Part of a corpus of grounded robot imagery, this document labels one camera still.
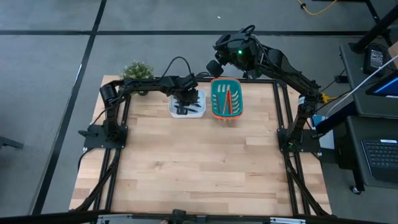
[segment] white cable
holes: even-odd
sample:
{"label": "white cable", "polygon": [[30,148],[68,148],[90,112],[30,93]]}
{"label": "white cable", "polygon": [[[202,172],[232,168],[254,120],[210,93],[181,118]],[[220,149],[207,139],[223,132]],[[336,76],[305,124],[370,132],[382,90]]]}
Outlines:
{"label": "white cable", "polygon": [[363,80],[363,82],[361,82],[361,84],[359,84],[353,91],[351,91],[350,93],[348,93],[343,99],[341,99],[339,102],[337,102],[335,105],[333,105],[330,110],[327,112],[326,117],[328,117],[329,113],[337,106],[339,105],[341,102],[343,102],[345,99],[347,99],[347,97],[349,97],[351,94],[353,94],[358,88],[361,87],[361,85],[363,85],[363,83],[366,83],[366,81],[368,81],[370,78],[372,78],[372,76],[374,76],[377,72],[379,72],[380,70],[382,70],[385,66],[389,65],[391,62],[393,62],[396,58],[398,58],[398,55],[395,56],[394,58],[392,58],[390,61],[388,61],[387,63],[385,63],[383,66],[379,67],[379,69],[377,69],[375,72],[373,72],[372,75],[368,76],[365,80]]}

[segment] gray floor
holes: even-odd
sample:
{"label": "gray floor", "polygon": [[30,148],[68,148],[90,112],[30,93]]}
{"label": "gray floor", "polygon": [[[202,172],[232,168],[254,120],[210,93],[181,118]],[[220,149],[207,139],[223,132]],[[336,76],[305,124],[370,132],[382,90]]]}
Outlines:
{"label": "gray floor", "polygon": [[[327,2],[308,2],[312,11]],[[373,1],[380,15],[394,4]],[[0,29],[91,30],[100,0],[61,1],[3,0]],[[236,30],[248,24],[258,30],[367,30],[374,21],[363,3],[339,2],[328,12],[313,17],[293,0],[246,1],[155,1],[108,0],[100,30]],[[201,36],[97,36],[69,129],[62,147],[44,212],[68,209],[76,178],[77,160],[91,120],[103,75],[117,75],[131,60],[140,60],[164,71],[169,61],[181,55],[194,72],[205,70],[213,59],[215,35]],[[351,37],[271,37],[260,41],[288,56],[303,73],[327,85],[343,64],[338,46],[355,42]],[[21,151],[0,151],[0,217],[29,213],[32,197],[49,156],[52,141],[65,109],[71,87],[86,47],[87,36],[0,36],[0,136],[24,141]],[[239,76],[232,67],[224,74]],[[182,63],[170,74],[186,75]],[[348,90],[332,85],[330,95]],[[394,223],[398,219],[398,192],[367,187],[353,195],[351,173],[337,166],[323,166],[333,213],[339,217]]]}

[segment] wheel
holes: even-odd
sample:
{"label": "wheel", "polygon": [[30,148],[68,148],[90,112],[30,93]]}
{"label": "wheel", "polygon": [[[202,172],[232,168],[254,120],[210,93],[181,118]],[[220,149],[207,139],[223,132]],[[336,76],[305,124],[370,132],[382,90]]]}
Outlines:
{"label": "wheel", "polygon": [[145,96],[146,94],[148,94],[148,91],[139,91],[138,95],[140,96]]}
{"label": "wheel", "polygon": [[349,187],[349,189],[352,191],[352,193],[354,193],[356,195],[361,194],[361,192],[355,186],[351,186],[351,187]]}

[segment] teal basket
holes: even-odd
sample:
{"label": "teal basket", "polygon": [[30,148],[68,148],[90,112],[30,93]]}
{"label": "teal basket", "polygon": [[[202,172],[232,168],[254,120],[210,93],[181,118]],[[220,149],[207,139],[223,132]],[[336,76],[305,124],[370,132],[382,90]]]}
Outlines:
{"label": "teal basket", "polygon": [[[232,113],[228,111],[227,90],[231,91]],[[215,78],[211,81],[211,110],[219,119],[237,119],[243,114],[241,83],[234,78]]]}

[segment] wooden table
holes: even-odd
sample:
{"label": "wooden table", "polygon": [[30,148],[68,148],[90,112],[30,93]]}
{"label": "wooden table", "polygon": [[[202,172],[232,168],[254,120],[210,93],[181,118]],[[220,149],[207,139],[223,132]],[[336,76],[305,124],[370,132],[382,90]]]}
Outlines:
{"label": "wooden table", "polygon": [[[103,84],[115,79],[104,76]],[[209,83],[200,83],[198,88],[210,95]],[[175,119],[163,93],[134,95],[111,210],[171,213],[178,208],[195,214],[291,215],[272,85],[242,83],[242,91],[244,113],[229,122],[213,117],[210,98],[204,117]],[[298,94],[289,89],[289,95],[295,115]],[[103,109],[99,96],[93,117]],[[95,149],[83,158],[70,208],[79,206],[93,190],[103,155],[104,149]],[[301,156],[308,189],[330,212],[318,160],[309,153]],[[100,208],[104,208],[106,193],[107,186]],[[298,188],[296,194],[302,211]]]}

